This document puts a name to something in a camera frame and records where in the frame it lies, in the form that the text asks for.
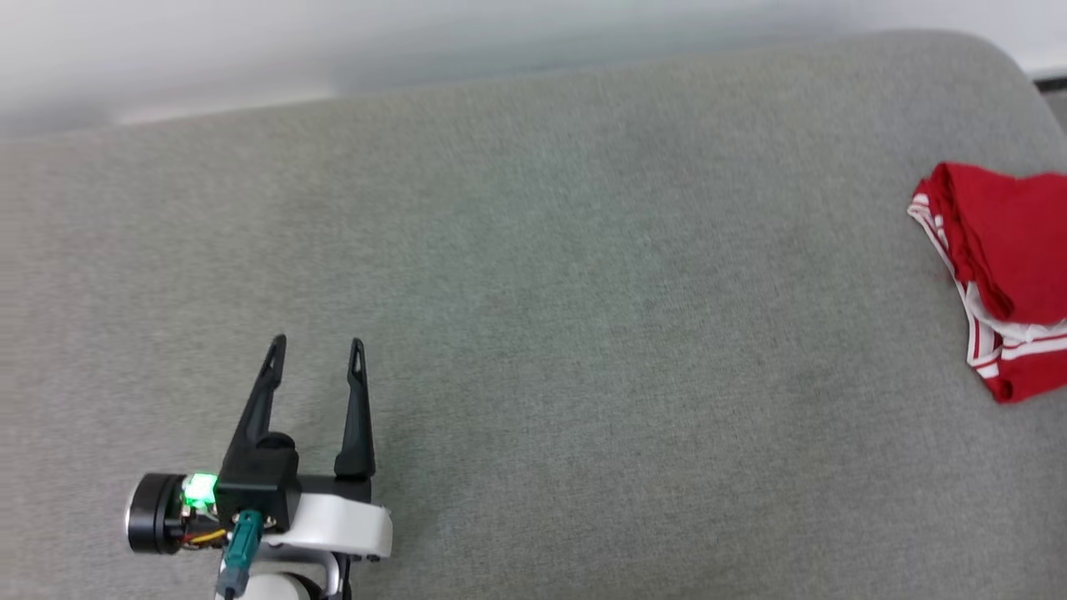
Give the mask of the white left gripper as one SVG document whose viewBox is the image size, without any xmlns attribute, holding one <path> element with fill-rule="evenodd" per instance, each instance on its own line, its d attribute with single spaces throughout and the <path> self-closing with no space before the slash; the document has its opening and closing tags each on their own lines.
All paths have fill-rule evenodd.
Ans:
<svg viewBox="0 0 1067 600">
<path fill-rule="evenodd" d="M 351 342 L 335 476 L 298 474 L 294 440 L 269 430 L 287 342 L 285 334 L 272 338 L 221 473 L 184 474 L 182 548 L 222 550 L 228 560 L 264 559 L 274 549 L 387 558 L 391 516 L 369 501 L 376 449 L 363 342 Z"/>
</svg>

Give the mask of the red and white garment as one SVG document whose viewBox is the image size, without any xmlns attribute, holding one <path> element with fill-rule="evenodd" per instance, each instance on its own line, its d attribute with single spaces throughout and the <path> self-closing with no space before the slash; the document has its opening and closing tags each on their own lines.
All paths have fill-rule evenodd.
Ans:
<svg viewBox="0 0 1067 600">
<path fill-rule="evenodd" d="M 1067 174 L 942 162 L 907 208 L 964 303 L 965 361 L 1010 405 L 1067 385 Z"/>
</svg>

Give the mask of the grey fabric sofa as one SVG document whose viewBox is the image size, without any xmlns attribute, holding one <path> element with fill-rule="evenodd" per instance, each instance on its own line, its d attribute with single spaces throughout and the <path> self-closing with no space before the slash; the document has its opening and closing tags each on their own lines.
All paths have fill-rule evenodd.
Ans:
<svg viewBox="0 0 1067 600">
<path fill-rule="evenodd" d="M 211 596 L 146 472 L 272 425 L 330 473 L 368 354 L 366 600 L 1067 600 L 1067 390 L 994 402 L 907 216 L 1067 170 L 996 46 L 891 32 L 0 144 L 0 600 Z"/>
</svg>

